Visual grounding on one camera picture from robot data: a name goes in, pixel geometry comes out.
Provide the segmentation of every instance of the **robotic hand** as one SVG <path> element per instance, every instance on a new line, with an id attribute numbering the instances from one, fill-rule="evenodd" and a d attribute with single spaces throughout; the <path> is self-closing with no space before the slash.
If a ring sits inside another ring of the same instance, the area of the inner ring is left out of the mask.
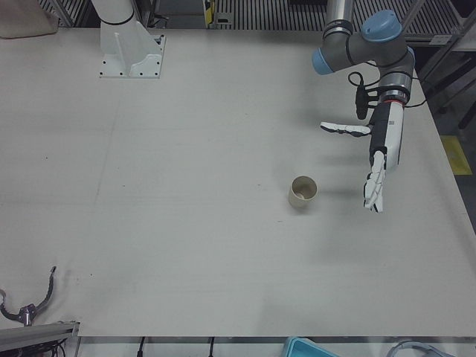
<path id="1" fill-rule="evenodd" d="M 383 211 L 383 184 L 387 170 L 395 169 L 400 159 L 403 131 L 403 105 L 398 101 L 379 103 L 368 126 L 340 125 L 322 122 L 327 132 L 351 134 L 354 137 L 372 135 L 370 140 L 370 173 L 364 184 L 364 206 Z"/>
<path id="2" fill-rule="evenodd" d="M 353 0 L 329 0 L 323 46 L 312 56 L 312 64 L 319 74 L 331 74 L 358 63 L 375 61 L 380 79 L 377 87 L 366 89 L 363 77 L 357 86 L 358 119 L 367 116 L 369 102 L 376 101 L 367 126 L 321 123 L 328 132 L 351 134 L 354 137 L 371 135 L 370 173 L 364 184 L 364 206 L 375 212 L 383 211 L 383 184 L 388 172 L 399 163 L 403 132 L 403 109 L 410 100 L 414 69 L 414 53 L 406 45 L 402 26 L 391 10 L 371 16 L 353 33 L 351 23 Z M 376 96 L 368 93 L 375 91 Z"/>

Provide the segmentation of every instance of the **beige cup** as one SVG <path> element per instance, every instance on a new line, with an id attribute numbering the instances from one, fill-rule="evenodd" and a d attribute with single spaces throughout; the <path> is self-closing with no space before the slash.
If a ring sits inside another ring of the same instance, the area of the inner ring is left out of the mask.
<path id="1" fill-rule="evenodd" d="M 289 204 L 294 208 L 306 206 L 318 194 L 318 186 L 314 180 L 307 176 L 294 179 L 289 188 Z"/>

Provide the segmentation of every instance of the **black cable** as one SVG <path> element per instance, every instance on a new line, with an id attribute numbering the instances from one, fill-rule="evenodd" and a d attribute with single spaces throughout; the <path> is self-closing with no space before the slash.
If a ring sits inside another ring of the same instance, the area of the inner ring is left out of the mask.
<path id="1" fill-rule="evenodd" d="M 376 66 L 373 65 L 372 63 L 369 63 L 369 62 L 366 62 L 366 63 L 367 63 L 368 65 L 372 65 L 372 66 L 376 67 Z M 351 78 L 351 77 L 352 77 L 353 75 L 357 75 L 357 76 L 359 77 L 360 83 L 356 83 L 356 82 L 352 81 L 352 78 Z M 347 76 L 347 80 L 349 81 L 350 84 L 352 84 L 352 85 L 355 86 L 355 87 L 361 86 L 361 87 L 364 87 L 364 88 L 367 88 L 367 87 L 370 87 L 370 86 L 373 86 L 373 85 L 377 84 L 378 82 L 380 82 L 381 79 L 382 79 L 382 78 L 380 77 L 380 78 L 379 78 L 378 80 L 376 80 L 375 82 L 368 83 L 368 84 L 364 84 L 364 76 L 362 75 L 361 72 L 358 72 L 358 71 L 350 72 L 349 75 Z M 432 91 L 436 91 L 435 86 L 434 86 L 432 83 L 428 82 L 427 80 L 420 80 L 420 79 L 417 78 L 417 77 L 412 77 L 411 79 L 412 79 L 412 80 L 419 80 L 421 83 L 427 83 L 427 84 L 429 84 L 429 86 L 431 87 L 431 90 L 432 90 Z M 368 93 L 369 91 L 375 91 L 375 90 L 377 90 L 377 89 L 378 89 L 378 88 L 367 89 L 367 93 Z M 425 98 L 425 100 L 422 101 L 421 103 L 414 104 L 414 105 L 411 105 L 411 106 L 405 106 L 405 108 L 416 108 L 416 107 L 418 107 L 418 106 L 422 106 L 422 105 L 425 104 L 427 101 L 428 101 L 428 99 Z"/>
<path id="2" fill-rule="evenodd" d="M 210 353 L 208 354 L 208 357 L 213 357 L 213 345 L 215 344 L 215 338 L 212 337 L 210 338 Z"/>
<path id="3" fill-rule="evenodd" d="M 65 349 L 62 347 L 62 345 L 59 346 L 62 352 L 62 357 L 66 357 Z"/>
<path id="4" fill-rule="evenodd" d="M 18 355 L 21 355 L 24 357 L 28 357 L 28 356 L 42 355 L 44 353 L 50 352 L 52 357 L 56 357 L 58 356 L 58 349 L 61 349 L 63 356 L 65 356 L 65 350 L 62 347 L 62 344 L 64 342 L 65 342 L 65 339 L 61 341 L 50 341 L 50 342 L 44 342 L 42 344 L 34 344 L 32 346 L 26 346 L 16 350 L 4 351 L 0 353 L 0 356 L 16 357 Z"/>
<path id="5" fill-rule="evenodd" d="M 142 357 L 142 355 L 144 354 L 142 352 L 142 348 L 144 347 L 144 342 L 146 341 L 146 338 L 145 336 L 141 339 L 141 345 L 139 347 L 139 351 L 137 351 L 137 357 Z"/>
<path id="6" fill-rule="evenodd" d="M 360 83 L 355 83 L 354 81 L 352 81 L 350 79 L 355 74 L 357 74 L 358 77 L 360 78 Z M 372 83 L 364 84 L 364 76 L 362 76 L 362 73 L 360 73 L 358 71 L 350 72 L 349 75 L 347 76 L 347 80 L 349 81 L 350 84 L 352 84 L 355 87 L 364 86 L 365 88 L 373 86 L 374 84 L 377 84 L 378 82 L 380 82 L 380 79 L 381 78 L 379 78 L 378 80 L 376 80 L 375 82 L 372 82 Z"/>
<path id="7" fill-rule="evenodd" d="M 412 79 L 412 80 L 419 80 L 419 79 L 416 78 L 416 77 L 412 77 L 411 79 Z M 429 86 L 431 87 L 431 90 L 432 90 L 432 91 L 436 91 L 435 86 L 434 86 L 432 83 L 428 82 L 427 80 L 419 80 L 419 81 L 420 81 L 421 83 L 427 83 L 427 84 L 429 84 Z M 418 106 L 422 106 L 422 105 L 425 104 L 427 101 L 428 101 L 428 98 L 425 98 L 425 100 L 422 101 L 421 103 L 414 104 L 414 105 L 412 105 L 412 106 L 405 106 L 405 108 L 416 108 L 416 107 L 418 107 Z"/>

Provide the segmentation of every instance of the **metal frame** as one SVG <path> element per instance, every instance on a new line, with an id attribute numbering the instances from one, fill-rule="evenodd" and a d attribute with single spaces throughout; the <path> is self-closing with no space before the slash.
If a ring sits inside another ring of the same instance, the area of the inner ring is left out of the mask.
<path id="1" fill-rule="evenodd" d="M 74 26 L 73 19 L 69 16 L 68 11 L 60 0 L 50 0 L 51 6 L 53 6 L 59 19 L 67 27 L 72 28 Z"/>
<path id="2" fill-rule="evenodd" d="M 413 4 L 408 9 L 405 17 L 402 20 L 403 32 L 406 32 L 408 26 L 410 26 L 410 24 L 415 20 L 415 17 L 417 17 L 418 12 L 424 4 L 425 0 L 414 0 Z"/>
<path id="3" fill-rule="evenodd" d="M 422 67 L 421 71 L 419 72 L 419 78 L 421 80 L 426 80 L 431 76 L 431 74 L 434 73 L 434 71 L 440 66 L 442 61 L 451 53 L 453 47 L 458 43 L 460 39 L 464 37 L 464 35 L 468 33 L 468 31 L 475 23 L 476 7 L 469 14 L 468 18 L 463 22 L 462 26 L 460 27 L 459 33 L 453 35 L 448 44 L 444 47 L 441 47 L 441 49 L 438 50 L 438 52 L 436 52 Z"/>
<path id="4" fill-rule="evenodd" d="M 0 352 L 76 336 L 79 322 L 0 329 Z"/>

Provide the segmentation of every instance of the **floor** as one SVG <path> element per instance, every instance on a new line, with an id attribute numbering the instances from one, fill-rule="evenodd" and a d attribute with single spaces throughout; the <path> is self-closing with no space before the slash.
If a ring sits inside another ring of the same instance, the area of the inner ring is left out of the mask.
<path id="1" fill-rule="evenodd" d="M 431 81 L 438 81 L 439 77 L 446 75 L 445 69 L 450 71 L 458 61 L 461 61 L 461 54 L 452 54 L 441 66 L 438 75 L 433 76 Z M 476 68 L 432 98 L 428 105 L 440 135 L 456 135 L 458 137 L 472 172 L 476 173 L 476 120 L 472 121 L 464 130 L 459 130 L 457 127 L 461 118 L 476 99 L 476 85 L 456 97 L 446 113 L 443 114 L 438 110 L 450 96 L 474 78 L 476 78 Z M 473 228 L 476 230 L 476 175 L 455 176 L 455 178 Z"/>

